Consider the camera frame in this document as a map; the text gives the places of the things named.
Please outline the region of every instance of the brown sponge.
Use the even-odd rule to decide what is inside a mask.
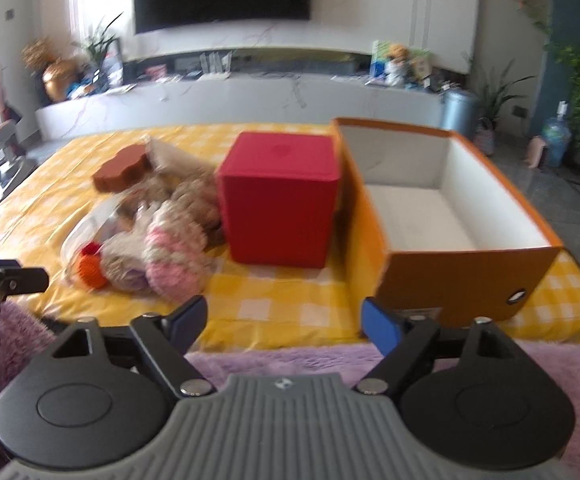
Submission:
[[[133,144],[104,162],[92,175],[92,182],[100,193],[120,193],[141,181],[150,171],[145,144]]]

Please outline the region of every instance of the purple fur blanket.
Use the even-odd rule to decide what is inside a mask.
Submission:
[[[43,326],[14,304],[7,303],[0,315],[0,391],[52,340]],[[576,429],[564,462],[580,479],[580,346],[523,343],[524,349],[567,392],[576,409]],[[369,344],[329,348],[295,348],[273,352],[203,354],[188,356],[215,386],[221,388],[230,374],[295,375],[306,373],[341,374],[352,385],[381,358]],[[0,468],[6,457],[0,449]]]

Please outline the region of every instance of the trash can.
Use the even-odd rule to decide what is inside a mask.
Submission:
[[[443,94],[441,127],[454,130],[472,139],[476,132],[479,102],[476,95],[466,90],[452,89]]]

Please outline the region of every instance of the white bottle cap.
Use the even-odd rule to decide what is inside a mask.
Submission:
[[[565,117],[567,114],[567,101],[561,101],[558,104],[558,110],[556,111],[558,117]]]

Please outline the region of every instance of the orange yarn ball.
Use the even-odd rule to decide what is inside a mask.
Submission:
[[[108,284],[106,277],[101,274],[101,256],[98,254],[82,254],[79,256],[77,275],[84,285],[95,290]]]

